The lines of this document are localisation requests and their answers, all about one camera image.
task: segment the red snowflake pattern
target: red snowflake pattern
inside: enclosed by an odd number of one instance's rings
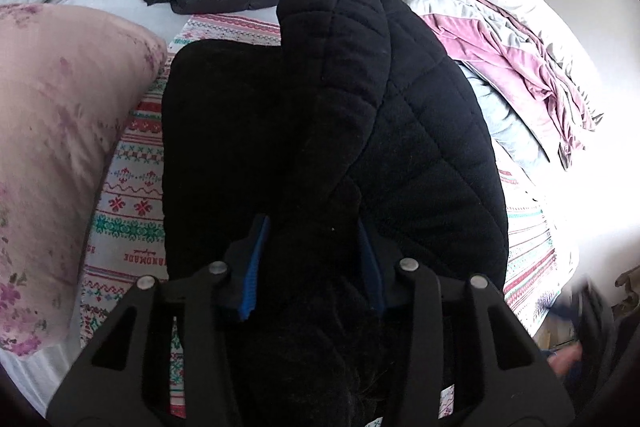
[[[127,181],[127,174],[129,174],[129,169],[127,169],[126,167],[122,170],[120,170],[120,178],[118,179],[118,181],[120,183],[124,183],[125,181]]]
[[[153,207],[149,204],[148,201],[140,200],[140,203],[134,204],[133,208],[138,211],[139,216],[146,216],[146,213],[150,212]]]
[[[122,201],[121,197],[117,196],[113,198],[113,200],[109,200],[109,204],[111,205],[111,210],[113,210],[113,212],[117,212],[122,207],[124,207],[125,202]]]
[[[156,173],[153,171],[149,171],[146,173],[146,177],[149,178],[146,182],[145,185],[147,187],[150,187],[151,185],[153,185],[154,183],[156,183]]]

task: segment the patterned bed sheet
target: patterned bed sheet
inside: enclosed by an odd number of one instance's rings
[[[193,16],[168,47],[158,78],[138,104],[106,174],[86,246],[81,285],[81,344],[142,275],[166,280],[162,227],[162,93],[175,54],[189,42],[228,39],[277,46],[278,25],[233,15]],[[170,362],[172,414],[184,415],[182,350],[177,336]]]
[[[162,93],[175,54],[200,39],[277,46],[280,31],[275,24],[241,16],[197,15],[170,43],[164,68],[133,112],[116,147],[92,220],[80,296],[83,347],[137,278],[167,277],[162,227]],[[577,255],[558,243],[559,232],[536,201],[539,198],[533,196],[535,187],[527,184],[526,175],[500,146],[494,147],[510,227],[504,291],[509,306],[533,335],[546,313],[542,304],[559,294],[575,270]],[[170,391],[172,414],[184,416],[182,350],[175,335]]]

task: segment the blue rubber grip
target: blue rubber grip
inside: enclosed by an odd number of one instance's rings
[[[382,315],[386,311],[382,271],[361,219],[358,220],[358,245],[360,247],[360,269],[369,305]]]
[[[244,276],[244,282],[242,284],[242,303],[238,308],[238,317],[240,321],[244,322],[249,318],[252,311],[255,310],[255,304],[257,301],[258,292],[258,268],[260,266],[260,256],[264,245],[267,242],[269,235],[270,220],[268,216],[265,216],[258,239],[254,245],[254,251],[251,254],[251,261],[247,267],[246,274]]]

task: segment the pink floral pillow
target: pink floral pillow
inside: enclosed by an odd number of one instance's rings
[[[165,58],[105,12],[0,6],[0,348],[65,338],[105,163]]]

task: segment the pink blanket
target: pink blanket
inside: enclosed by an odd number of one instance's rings
[[[423,7],[433,11],[419,15],[442,42],[447,54],[467,62],[491,82],[532,130],[549,157],[553,158],[558,150],[562,163],[568,167],[572,152],[583,148],[578,128],[595,129],[584,98],[526,26],[486,0],[475,1],[507,19],[534,47],[518,47],[518,39],[507,42],[494,31],[496,22],[493,21],[492,27],[481,14],[460,17],[459,12],[450,10],[460,2],[457,0],[439,6],[423,3]]]

